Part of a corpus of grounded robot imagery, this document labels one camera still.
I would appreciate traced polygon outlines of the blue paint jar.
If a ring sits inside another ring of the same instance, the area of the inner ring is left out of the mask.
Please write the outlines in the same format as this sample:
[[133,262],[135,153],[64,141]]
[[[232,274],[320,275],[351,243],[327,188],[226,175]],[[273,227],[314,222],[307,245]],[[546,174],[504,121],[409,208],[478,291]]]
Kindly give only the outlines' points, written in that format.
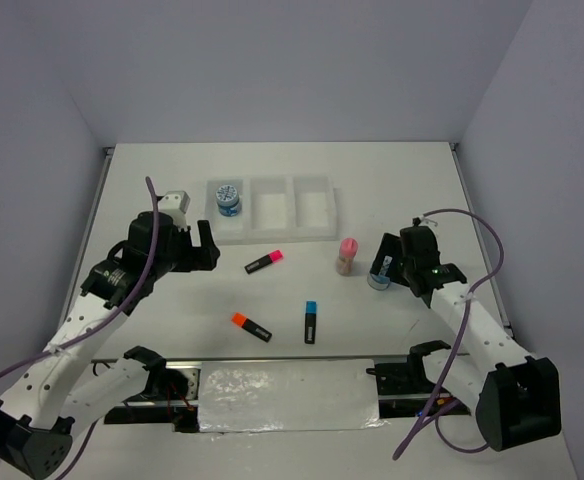
[[368,285],[377,291],[387,290],[391,285],[391,279],[384,275],[375,275],[369,273],[367,276]]
[[231,184],[219,186],[215,192],[219,213],[225,217],[234,217],[240,213],[241,198],[238,189]]

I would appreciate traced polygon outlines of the pink highlighter marker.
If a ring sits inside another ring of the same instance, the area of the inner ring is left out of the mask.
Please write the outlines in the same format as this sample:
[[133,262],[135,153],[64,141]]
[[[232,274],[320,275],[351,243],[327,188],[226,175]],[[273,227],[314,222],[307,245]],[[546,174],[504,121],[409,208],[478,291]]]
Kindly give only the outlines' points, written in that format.
[[270,265],[273,265],[283,259],[283,253],[280,250],[274,250],[267,255],[264,255],[244,267],[245,272],[250,275],[262,270]]

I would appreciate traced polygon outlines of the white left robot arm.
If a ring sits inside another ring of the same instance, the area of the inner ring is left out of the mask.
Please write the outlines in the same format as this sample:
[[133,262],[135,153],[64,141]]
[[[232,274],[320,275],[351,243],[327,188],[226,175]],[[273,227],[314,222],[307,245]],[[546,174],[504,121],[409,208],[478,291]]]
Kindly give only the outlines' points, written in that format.
[[126,351],[92,381],[77,384],[104,342],[168,273],[212,271],[220,251],[210,224],[197,223],[193,245],[182,213],[140,213],[126,239],[90,270],[68,317],[20,378],[0,395],[0,459],[31,479],[57,473],[74,439],[115,405],[157,398],[186,378],[146,347]]

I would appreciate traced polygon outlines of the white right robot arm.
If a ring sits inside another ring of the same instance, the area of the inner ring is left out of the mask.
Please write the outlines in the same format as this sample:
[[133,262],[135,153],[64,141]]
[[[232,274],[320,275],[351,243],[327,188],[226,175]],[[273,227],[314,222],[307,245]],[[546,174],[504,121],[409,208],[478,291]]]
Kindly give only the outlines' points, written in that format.
[[469,410],[495,451],[560,433],[557,368],[517,344],[474,297],[461,270],[441,262],[429,227],[384,234],[369,276],[408,288],[447,325],[461,351],[451,360],[451,346],[434,340],[411,347],[404,365],[368,369],[380,393],[430,393],[441,386]]

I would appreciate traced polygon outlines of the pink-lidded toothpick jar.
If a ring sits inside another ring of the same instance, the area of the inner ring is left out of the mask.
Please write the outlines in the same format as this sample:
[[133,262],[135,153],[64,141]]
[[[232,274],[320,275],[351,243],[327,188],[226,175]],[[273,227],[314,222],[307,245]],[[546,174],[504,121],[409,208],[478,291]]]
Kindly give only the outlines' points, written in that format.
[[336,260],[336,271],[340,275],[349,275],[354,266],[354,260],[358,252],[358,242],[351,237],[341,241]]

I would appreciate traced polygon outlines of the orange highlighter marker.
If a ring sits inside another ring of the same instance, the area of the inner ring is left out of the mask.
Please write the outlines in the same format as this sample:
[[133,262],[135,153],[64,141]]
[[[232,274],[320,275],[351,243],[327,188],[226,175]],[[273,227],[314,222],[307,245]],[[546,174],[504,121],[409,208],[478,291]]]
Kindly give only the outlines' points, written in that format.
[[272,338],[272,333],[270,331],[239,312],[236,312],[232,316],[232,322],[242,330],[250,333],[251,335],[266,343],[268,343]]

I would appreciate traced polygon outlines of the blue highlighter marker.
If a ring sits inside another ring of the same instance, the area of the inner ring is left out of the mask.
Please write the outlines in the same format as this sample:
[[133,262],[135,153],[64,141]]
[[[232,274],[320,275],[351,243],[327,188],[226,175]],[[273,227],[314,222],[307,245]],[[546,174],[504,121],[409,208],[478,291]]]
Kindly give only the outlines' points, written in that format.
[[317,303],[315,301],[307,301],[304,317],[304,342],[306,344],[315,343],[316,329],[317,329]]

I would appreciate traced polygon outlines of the white three-compartment foam tray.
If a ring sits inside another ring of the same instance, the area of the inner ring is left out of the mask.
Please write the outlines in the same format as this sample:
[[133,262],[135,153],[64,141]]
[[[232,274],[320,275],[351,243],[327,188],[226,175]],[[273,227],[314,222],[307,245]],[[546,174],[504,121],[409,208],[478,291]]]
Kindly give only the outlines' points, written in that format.
[[[240,194],[237,216],[222,216],[215,192],[223,184]],[[338,209],[326,175],[275,175],[208,180],[204,218],[219,245],[331,241],[337,238]]]

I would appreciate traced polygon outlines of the silver foil-covered base plate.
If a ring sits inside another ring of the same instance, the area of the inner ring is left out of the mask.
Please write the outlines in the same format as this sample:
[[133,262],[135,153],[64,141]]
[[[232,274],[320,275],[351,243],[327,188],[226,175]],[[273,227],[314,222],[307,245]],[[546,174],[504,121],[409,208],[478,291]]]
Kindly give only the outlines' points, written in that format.
[[421,414],[433,385],[405,358],[172,364],[149,395],[110,410],[107,425],[179,433],[270,433],[374,428]]

